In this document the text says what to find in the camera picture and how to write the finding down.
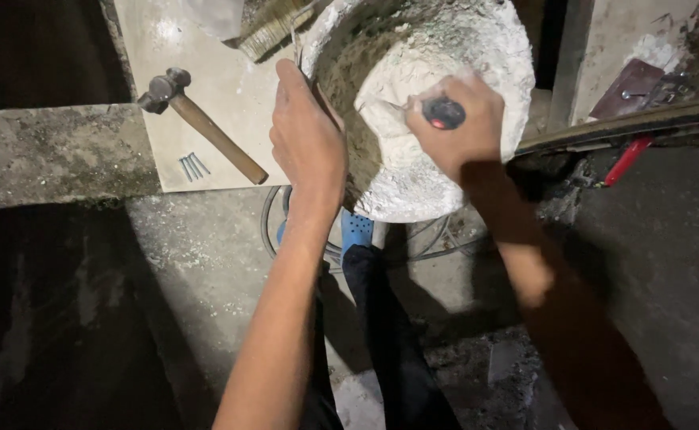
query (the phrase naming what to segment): plastic bag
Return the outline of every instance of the plastic bag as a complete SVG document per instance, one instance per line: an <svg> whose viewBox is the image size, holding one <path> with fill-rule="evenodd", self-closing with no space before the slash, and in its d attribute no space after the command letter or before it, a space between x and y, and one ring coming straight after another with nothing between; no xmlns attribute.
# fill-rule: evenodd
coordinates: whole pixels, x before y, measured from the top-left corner
<svg viewBox="0 0 699 430"><path fill-rule="evenodd" d="M227 41L241 35L245 0L180 0L188 19L204 33Z"/></svg>

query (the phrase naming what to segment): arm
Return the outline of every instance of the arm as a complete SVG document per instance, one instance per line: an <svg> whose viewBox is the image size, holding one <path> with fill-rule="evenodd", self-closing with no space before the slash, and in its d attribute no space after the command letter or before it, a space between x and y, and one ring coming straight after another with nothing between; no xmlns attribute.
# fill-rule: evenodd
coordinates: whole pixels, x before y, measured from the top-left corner
<svg viewBox="0 0 699 430"><path fill-rule="evenodd" d="M467 111L454 131L431 127L422 98L447 94ZM566 264L500 161L502 97L473 73L412 100L408 125L434 162L468 194L506 265L544 366L580 428L670 428L644 371L605 309Z"/></svg>
<svg viewBox="0 0 699 430"><path fill-rule="evenodd" d="M315 282L328 232L344 196L341 120L316 100L293 62L281 83L270 139L291 181L291 210L213 428L297 428L310 374ZM328 110L330 118L321 108Z"/></svg>

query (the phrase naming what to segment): hand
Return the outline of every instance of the hand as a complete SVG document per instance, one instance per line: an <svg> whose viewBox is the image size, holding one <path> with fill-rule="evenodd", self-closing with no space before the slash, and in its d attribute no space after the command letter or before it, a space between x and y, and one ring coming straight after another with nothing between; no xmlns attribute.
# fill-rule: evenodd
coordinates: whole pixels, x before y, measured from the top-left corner
<svg viewBox="0 0 699 430"><path fill-rule="evenodd" d="M291 208L335 216L347 175L344 122L319 88L310 91L293 61L280 60L275 69L280 83L270 140L272 155L294 188Z"/></svg>
<svg viewBox="0 0 699 430"><path fill-rule="evenodd" d="M458 129L436 129L421 113L423 100L442 95L460 103L467 112L466 122ZM461 168L467 163L486 161L500 165L503 97L473 70L445 77L427 92L412 97L408 106L408 127L451 181L463 186Z"/></svg>

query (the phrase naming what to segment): hammer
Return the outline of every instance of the hammer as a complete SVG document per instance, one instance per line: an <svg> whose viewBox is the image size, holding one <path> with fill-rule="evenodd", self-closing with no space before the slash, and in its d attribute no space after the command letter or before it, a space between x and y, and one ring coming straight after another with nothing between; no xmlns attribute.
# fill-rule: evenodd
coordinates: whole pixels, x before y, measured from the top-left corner
<svg viewBox="0 0 699 430"><path fill-rule="evenodd" d="M185 96L184 88L190 84L191 74L187 70L179 67L169 68L165 75L151 79L148 92L137 100L137 104L146 112L159 115L171 105L182 119L208 139L252 184L259 185L265 182L267 172L240 149L209 115Z"/></svg>

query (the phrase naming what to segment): forearm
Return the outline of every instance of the forearm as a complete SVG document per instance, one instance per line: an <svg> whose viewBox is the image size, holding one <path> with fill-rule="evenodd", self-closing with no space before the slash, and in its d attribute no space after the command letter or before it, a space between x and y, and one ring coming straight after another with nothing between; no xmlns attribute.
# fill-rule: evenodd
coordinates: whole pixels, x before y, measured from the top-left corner
<svg viewBox="0 0 699 430"><path fill-rule="evenodd" d="M314 288L331 222L330 215L289 218L213 428L297 427L310 373Z"/></svg>
<svg viewBox="0 0 699 430"><path fill-rule="evenodd" d="M464 178L465 187L498 244L527 332L576 424L669 428L641 364L592 289L566 264L502 169L480 167Z"/></svg>

